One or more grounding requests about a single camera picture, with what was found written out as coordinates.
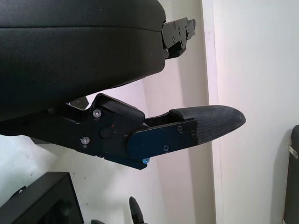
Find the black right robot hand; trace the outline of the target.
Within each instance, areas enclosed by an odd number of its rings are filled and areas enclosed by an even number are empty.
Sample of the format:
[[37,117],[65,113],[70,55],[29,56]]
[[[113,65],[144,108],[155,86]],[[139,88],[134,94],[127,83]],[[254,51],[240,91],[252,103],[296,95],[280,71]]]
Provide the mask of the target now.
[[140,206],[136,199],[132,196],[129,198],[129,207],[133,224],[145,224]]

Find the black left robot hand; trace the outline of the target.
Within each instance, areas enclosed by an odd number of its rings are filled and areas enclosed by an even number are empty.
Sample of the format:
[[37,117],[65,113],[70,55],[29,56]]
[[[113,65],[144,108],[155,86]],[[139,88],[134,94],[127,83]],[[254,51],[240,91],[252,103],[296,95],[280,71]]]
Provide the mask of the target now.
[[211,142],[245,122],[223,105],[146,118],[102,94],[161,72],[195,34],[157,0],[3,0],[0,133],[24,135],[136,169]]

